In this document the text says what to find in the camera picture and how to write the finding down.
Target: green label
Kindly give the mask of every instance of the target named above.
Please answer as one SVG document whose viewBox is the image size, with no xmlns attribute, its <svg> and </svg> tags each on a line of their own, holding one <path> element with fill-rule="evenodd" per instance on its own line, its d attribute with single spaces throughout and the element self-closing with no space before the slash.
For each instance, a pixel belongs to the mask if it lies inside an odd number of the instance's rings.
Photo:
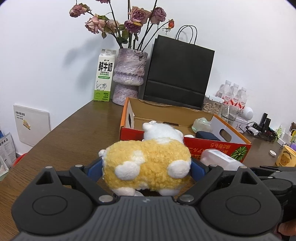
<svg viewBox="0 0 296 241">
<path fill-rule="evenodd" d="M 101 90 L 94 91 L 94 100 L 109 101 L 109 98 L 110 98 L 110 91 L 101 91 Z"/>
<path fill-rule="evenodd" d="M 110 76 L 98 76 L 99 79 L 110 79 Z"/>
</svg>

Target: black paper bag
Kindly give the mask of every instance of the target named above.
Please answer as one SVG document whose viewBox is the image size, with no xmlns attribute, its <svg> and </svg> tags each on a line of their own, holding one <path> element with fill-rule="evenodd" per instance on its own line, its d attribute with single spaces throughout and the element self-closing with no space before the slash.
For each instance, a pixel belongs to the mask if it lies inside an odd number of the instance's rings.
<svg viewBox="0 0 296 241">
<path fill-rule="evenodd" d="M 154 42 L 143 99 L 201 109 L 214 53 L 159 35 Z"/>
</svg>

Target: hand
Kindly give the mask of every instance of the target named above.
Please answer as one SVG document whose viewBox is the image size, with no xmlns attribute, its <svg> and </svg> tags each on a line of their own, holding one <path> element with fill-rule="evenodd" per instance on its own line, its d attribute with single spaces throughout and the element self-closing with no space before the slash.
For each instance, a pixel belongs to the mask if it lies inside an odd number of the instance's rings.
<svg viewBox="0 0 296 241">
<path fill-rule="evenodd" d="M 278 229 L 279 233 L 285 236 L 294 236 L 296 235 L 296 219 L 291 221 L 281 223 Z"/>
</svg>

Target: orange box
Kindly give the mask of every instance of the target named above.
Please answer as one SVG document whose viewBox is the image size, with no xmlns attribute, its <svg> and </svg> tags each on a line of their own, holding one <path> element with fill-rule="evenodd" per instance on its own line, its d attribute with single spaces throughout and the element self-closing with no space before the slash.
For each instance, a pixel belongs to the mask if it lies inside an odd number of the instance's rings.
<svg viewBox="0 0 296 241">
<path fill-rule="evenodd" d="M 212 133 L 221 141 L 184 137 L 192 157 L 199 160 L 204 150 L 215 148 L 242 162 L 251 148 L 247 138 L 217 115 L 185 107 L 127 98 L 121 117 L 120 140 L 142 140 L 142 125 L 149 121 L 170 124 L 184 135 L 195 136 L 191 126 L 195 119 L 201 117 L 212 122 Z"/>
</svg>

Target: watermelon print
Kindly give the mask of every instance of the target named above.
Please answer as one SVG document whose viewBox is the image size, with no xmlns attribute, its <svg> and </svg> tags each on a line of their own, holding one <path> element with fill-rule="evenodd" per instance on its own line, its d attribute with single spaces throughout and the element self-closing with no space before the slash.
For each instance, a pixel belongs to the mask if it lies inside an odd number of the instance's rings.
<svg viewBox="0 0 296 241">
<path fill-rule="evenodd" d="M 247 147 L 241 146 L 231 154 L 231 157 L 235 160 L 241 161 L 245 157 L 247 152 Z"/>
</svg>

